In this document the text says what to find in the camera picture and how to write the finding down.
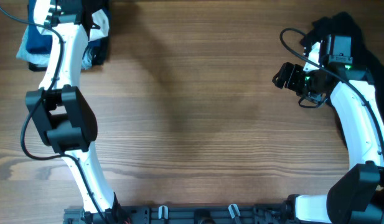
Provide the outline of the white t-shirt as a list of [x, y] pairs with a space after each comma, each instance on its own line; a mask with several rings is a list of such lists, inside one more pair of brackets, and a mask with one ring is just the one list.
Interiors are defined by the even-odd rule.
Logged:
[[108, 37], [110, 30], [108, 11], [106, 8], [90, 11], [63, 11], [53, 8], [35, 7], [32, 18], [36, 24], [56, 27], [58, 24], [82, 25], [90, 42]]

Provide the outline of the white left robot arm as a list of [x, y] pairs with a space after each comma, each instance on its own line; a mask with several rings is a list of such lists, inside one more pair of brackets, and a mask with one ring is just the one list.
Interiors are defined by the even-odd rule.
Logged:
[[96, 117], [80, 89], [82, 61], [89, 42], [105, 38], [106, 1], [37, 1], [33, 22], [52, 36], [47, 71], [38, 90], [26, 94], [29, 114], [42, 142], [71, 170], [83, 199], [80, 223], [124, 223], [121, 205], [97, 158]]

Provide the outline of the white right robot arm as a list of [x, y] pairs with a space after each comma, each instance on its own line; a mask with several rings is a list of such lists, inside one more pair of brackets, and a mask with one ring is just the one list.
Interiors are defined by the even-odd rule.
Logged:
[[370, 71], [330, 63], [323, 69], [284, 63], [273, 77], [278, 88], [303, 100], [323, 103], [323, 94], [340, 119], [349, 154], [349, 171], [324, 195], [299, 195], [288, 203], [288, 217], [305, 223], [384, 223], [384, 124], [377, 109]]

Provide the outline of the crumpled black garment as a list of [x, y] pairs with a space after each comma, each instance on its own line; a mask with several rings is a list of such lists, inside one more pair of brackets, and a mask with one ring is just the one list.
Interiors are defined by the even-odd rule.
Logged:
[[340, 12], [332, 17], [322, 17], [312, 22], [312, 26], [313, 29], [300, 41], [303, 47], [315, 44], [329, 34], [346, 35], [352, 38], [354, 63], [367, 66], [373, 75], [375, 97], [384, 123], [384, 65], [367, 49], [361, 28], [347, 12]]

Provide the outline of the folded black garment under pile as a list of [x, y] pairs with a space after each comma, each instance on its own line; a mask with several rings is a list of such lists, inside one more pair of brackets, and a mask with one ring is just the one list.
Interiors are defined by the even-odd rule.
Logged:
[[[55, 7], [57, 7], [57, 6], [58, 6], [57, 1], [51, 1], [50, 8], [55, 9]], [[109, 33], [108, 33], [108, 37], [102, 40], [100, 47], [95, 47], [95, 48], [92, 47], [93, 48], [93, 56], [94, 56], [93, 66], [94, 65], [102, 65], [104, 63], [104, 61], [106, 60], [107, 52], [108, 52], [108, 43], [109, 43]]]

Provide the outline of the folded light grey shirt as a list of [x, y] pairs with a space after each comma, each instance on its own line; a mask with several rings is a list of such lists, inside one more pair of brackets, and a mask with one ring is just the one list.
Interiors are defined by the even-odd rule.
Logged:
[[[50, 54], [32, 54], [26, 50], [26, 44], [28, 43], [29, 28], [27, 27], [23, 37], [19, 50], [16, 54], [16, 58], [24, 60], [29, 63], [29, 70], [34, 72], [44, 71], [49, 64]], [[88, 70], [93, 66], [93, 48], [87, 47], [83, 54], [82, 70]]]

